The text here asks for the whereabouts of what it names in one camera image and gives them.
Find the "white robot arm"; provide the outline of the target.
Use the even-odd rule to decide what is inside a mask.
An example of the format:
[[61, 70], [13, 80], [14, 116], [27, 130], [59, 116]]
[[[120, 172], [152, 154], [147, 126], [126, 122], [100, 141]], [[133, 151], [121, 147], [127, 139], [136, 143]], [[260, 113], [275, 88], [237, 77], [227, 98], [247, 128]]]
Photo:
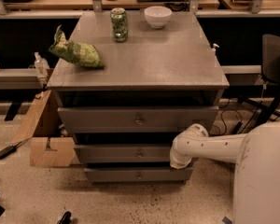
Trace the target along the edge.
[[170, 165], [183, 169], [194, 158], [235, 165], [232, 224], [280, 224], [280, 122], [217, 137], [193, 124], [175, 137]]

